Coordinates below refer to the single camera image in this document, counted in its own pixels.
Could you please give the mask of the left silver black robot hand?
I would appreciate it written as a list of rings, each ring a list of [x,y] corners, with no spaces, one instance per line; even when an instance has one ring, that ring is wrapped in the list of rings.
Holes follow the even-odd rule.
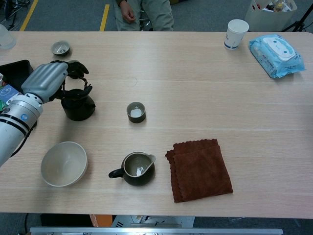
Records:
[[[55,60],[38,66],[21,85],[23,94],[33,94],[43,103],[61,99],[61,87],[66,77],[79,79],[89,74],[88,69],[80,62],[68,63]]]

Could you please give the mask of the dark green teapot with handle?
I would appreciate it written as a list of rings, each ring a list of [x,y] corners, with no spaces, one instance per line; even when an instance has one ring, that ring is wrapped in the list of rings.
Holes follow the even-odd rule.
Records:
[[[65,84],[61,87],[61,105],[66,116],[73,121],[83,121],[88,119],[95,111],[95,102],[90,97],[92,85],[84,77],[80,77],[84,82],[83,89],[65,90]]]

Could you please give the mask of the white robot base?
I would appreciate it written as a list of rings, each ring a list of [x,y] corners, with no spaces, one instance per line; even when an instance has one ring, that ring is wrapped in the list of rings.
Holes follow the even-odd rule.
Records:
[[[194,216],[117,215],[111,227],[193,228]]]

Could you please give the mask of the grey lid cup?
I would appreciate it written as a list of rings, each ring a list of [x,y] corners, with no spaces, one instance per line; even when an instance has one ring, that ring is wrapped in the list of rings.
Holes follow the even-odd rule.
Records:
[[[70,52],[70,44],[67,41],[57,41],[51,46],[51,52],[57,56],[65,56]]]

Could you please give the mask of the black plastic tray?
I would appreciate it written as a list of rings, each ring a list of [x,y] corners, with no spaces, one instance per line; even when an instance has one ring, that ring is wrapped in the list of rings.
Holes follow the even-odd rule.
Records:
[[[21,85],[33,72],[28,60],[21,60],[0,66],[0,73],[3,75],[4,85],[10,85],[22,93]]]

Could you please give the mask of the blue white small packet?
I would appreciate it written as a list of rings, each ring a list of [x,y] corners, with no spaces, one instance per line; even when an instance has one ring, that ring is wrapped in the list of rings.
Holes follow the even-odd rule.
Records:
[[[10,85],[0,87],[0,101],[6,106],[16,99],[18,95],[21,95],[21,93]]]

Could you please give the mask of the frosted translucent plastic cup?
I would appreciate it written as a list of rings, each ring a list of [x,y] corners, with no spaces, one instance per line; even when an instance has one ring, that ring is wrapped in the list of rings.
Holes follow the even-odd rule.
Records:
[[[16,45],[15,38],[11,35],[8,29],[0,24],[0,48],[11,49]]]

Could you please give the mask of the cream ceramic bowl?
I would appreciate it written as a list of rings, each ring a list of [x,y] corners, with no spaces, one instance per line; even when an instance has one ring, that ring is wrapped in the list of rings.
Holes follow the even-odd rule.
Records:
[[[87,167],[85,149],[78,143],[65,141],[47,151],[41,162],[41,176],[52,187],[66,187],[79,181]]]

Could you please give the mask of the chrome stool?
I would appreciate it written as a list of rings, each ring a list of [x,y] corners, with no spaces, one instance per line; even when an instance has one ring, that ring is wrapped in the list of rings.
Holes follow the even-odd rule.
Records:
[[[139,22],[141,31],[153,31],[151,21],[143,9],[140,10]]]

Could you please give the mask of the seated person in khaki trousers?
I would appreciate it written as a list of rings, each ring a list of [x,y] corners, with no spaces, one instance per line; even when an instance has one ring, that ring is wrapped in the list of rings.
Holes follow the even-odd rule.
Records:
[[[144,10],[154,31],[173,31],[170,0],[113,0],[118,31],[140,31],[140,11]]]

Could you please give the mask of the dark green pouring pitcher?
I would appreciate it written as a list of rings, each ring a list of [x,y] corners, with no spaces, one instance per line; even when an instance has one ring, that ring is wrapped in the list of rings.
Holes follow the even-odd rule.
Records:
[[[123,178],[132,186],[143,186],[155,175],[156,157],[144,152],[133,152],[127,155],[120,169],[111,171],[109,178]]]

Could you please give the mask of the brown folded cloth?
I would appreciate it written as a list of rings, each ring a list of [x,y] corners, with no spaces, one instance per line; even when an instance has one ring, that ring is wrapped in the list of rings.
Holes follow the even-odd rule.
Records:
[[[165,157],[175,203],[233,193],[216,139],[175,143]]]

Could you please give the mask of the white paper cup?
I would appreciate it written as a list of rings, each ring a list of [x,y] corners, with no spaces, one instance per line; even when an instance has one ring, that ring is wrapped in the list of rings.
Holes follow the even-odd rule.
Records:
[[[227,25],[224,46],[228,50],[235,50],[245,34],[249,30],[249,24],[241,19],[233,19]]]

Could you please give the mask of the white storage bin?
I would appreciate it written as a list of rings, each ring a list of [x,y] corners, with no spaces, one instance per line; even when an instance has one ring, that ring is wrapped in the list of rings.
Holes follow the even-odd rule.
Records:
[[[273,0],[251,0],[244,20],[250,32],[279,32],[297,10],[294,0],[285,0],[282,12],[273,11]]]

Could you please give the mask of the blue wet wipes pack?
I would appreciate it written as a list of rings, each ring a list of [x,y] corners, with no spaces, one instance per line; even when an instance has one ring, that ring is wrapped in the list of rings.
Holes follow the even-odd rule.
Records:
[[[257,37],[249,41],[248,48],[270,78],[306,70],[302,55],[280,35]]]

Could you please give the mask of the black tripod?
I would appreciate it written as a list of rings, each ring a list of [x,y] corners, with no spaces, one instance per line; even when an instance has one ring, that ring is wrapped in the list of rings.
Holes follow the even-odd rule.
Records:
[[[288,27],[282,29],[282,32],[286,32],[290,29],[293,29],[293,32],[302,32],[302,31],[306,31],[307,28],[313,26],[313,0],[304,0],[305,3],[312,3],[310,5],[310,7],[308,8],[308,10],[305,12],[305,14],[302,16],[302,18],[298,21],[295,21],[294,23],[290,24]],[[309,15],[312,15],[312,22],[311,23],[307,23],[306,19]]]

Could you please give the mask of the aluminium rail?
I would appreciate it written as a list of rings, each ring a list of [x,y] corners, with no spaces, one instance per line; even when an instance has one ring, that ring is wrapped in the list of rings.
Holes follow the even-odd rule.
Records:
[[[281,229],[34,227],[31,235],[284,235]]]

